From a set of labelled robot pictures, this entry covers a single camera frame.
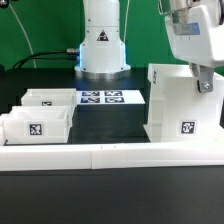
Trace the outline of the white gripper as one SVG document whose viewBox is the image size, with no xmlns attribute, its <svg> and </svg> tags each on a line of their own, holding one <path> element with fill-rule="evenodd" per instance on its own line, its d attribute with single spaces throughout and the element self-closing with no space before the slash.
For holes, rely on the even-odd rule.
<svg viewBox="0 0 224 224">
<path fill-rule="evenodd" d="M 165 4 L 164 15 L 174 57 L 190 63 L 199 92 L 212 92 L 213 68 L 224 66 L 224 4 Z"/>
</svg>

